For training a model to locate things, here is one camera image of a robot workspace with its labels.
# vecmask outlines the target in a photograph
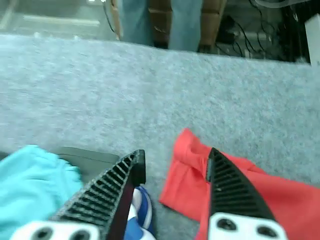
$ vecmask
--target red fabric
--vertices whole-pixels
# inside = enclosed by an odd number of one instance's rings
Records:
[[[196,240],[206,240],[210,184],[206,182],[211,147],[185,129],[174,144],[172,163],[159,201],[200,221]],[[251,181],[290,240],[320,239],[320,189],[271,176],[251,161],[223,153]]]

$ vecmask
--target blue fabric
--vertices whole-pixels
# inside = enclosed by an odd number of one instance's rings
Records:
[[[149,196],[147,190],[143,186],[138,186],[138,187],[136,187],[136,189],[138,189],[141,192],[141,206],[137,212],[137,216],[138,216],[138,223],[140,224],[140,226],[143,226],[145,223],[145,220],[146,220],[147,212],[153,211],[153,209],[152,209],[152,205],[149,204],[148,199],[147,199],[147,198],[149,198],[150,203],[151,203],[151,199],[150,199],[150,196]],[[145,226],[145,229],[148,230],[153,235],[155,234],[152,219],[151,219],[150,224],[148,226]]]
[[[126,223],[124,232],[124,240],[139,240],[143,237],[144,232],[137,222],[137,218],[133,217]]]
[[[0,161],[0,239],[47,220],[82,187],[77,167],[36,145],[6,157]]]

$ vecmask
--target light blue cloth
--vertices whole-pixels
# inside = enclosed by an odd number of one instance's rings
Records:
[[[47,220],[83,187],[79,169],[28,145],[0,161],[0,239],[34,220]]]

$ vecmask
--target person's leg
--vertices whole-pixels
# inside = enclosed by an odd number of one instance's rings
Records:
[[[197,51],[201,39],[203,0],[171,0],[172,23],[168,48]]]
[[[121,41],[153,46],[148,0],[117,0]]]

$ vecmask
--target black cable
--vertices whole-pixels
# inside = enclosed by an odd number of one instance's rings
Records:
[[[222,49],[220,46],[218,46],[216,43],[215,43],[215,46],[216,46],[216,48],[219,49],[223,54],[225,54],[225,55],[227,55],[227,56],[231,56],[229,53],[227,53],[225,50],[223,50],[223,49]],[[236,54],[238,54],[240,57],[243,57],[243,56],[244,56],[244,55],[243,55],[243,52],[242,52],[242,50],[241,50],[241,47],[240,47],[240,45],[239,45],[237,42],[235,42],[235,43],[232,45],[232,48],[233,48],[233,51],[234,51]]]
[[[112,31],[113,33],[116,33],[116,31],[114,30],[114,28],[111,26],[111,22],[110,22],[110,19],[109,19],[109,15],[108,15],[108,13],[107,13],[106,2],[107,2],[107,1],[105,0],[105,1],[102,3],[104,15],[105,15],[105,17],[106,17],[106,20],[107,20],[107,22],[108,22],[108,24],[109,24],[109,27],[110,27],[111,31]]]
[[[234,21],[234,23],[240,28],[241,32],[243,33],[245,47],[246,47],[246,49],[249,51],[249,53],[252,54],[251,50],[249,49],[249,46],[250,46],[251,49],[252,49],[255,53],[261,54],[260,51],[256,50],[256,49],[254,48],[254,46],[252,46],[249,38],[248,38],[247,35],[246,35],[246,32],[245,32],[244,28],[243,28],[238,22]]]
[[[239,52],[236,51],[235,45],[237,45],[237,47],[238,47],[238,49],[239,49]],[[241,47],[240,47],[239,43],[235,42],[235,43],[232,45],[232,49],[233,49],[233,51],[234,51],[236,54],[240,55],[242,58],[244,57],[244,54],[243,54],[243,52],[242,52],[242,50],[241,50]]]
[[[223,54],[230,56],[230,54],[226,53],[225,50],[223,50],[221,47],[218,46],[218,44],[215,44],[216,48],[219,49]]]
[[[271,41],[273,42],[273,41],[274,41],[273,38],[274,38],[274,35],[275,35],[275,32],[276,32],[276,29],[275,29],[275,27],[274,27],[270,22],[264,20],[263,13],[262,13],[261,9],[260,9],[258,6],[254,5],[253,2],[252,2],[252,0],[249,0],[249,2],[250,2],[250,4],[251,4],[251,6],[252,6],[254,9],[256,9],[256,10],[259,12],[259,14],[260,14],[260,29],[256,32],[257,42],[258,42],[261,50],[262,50],[266,55],[270,55],[271,57],[275,58],[272,54],[270,54],[270,53],[262,46],[261,41],[260,41],[260,37],[259,37],[259,33],[260,33],[260,31],[262,30],[266,35],[272,36]],[[272,30],[273,30],[273,33],[272,33],[272,34],[270,34],[269,32],[266,31],[266,29],[264,28],[264,24],[263,24],[263,23],[265,23],[265,24],[267,24],[267,25],[269,25],[269,26],[272,27]]]

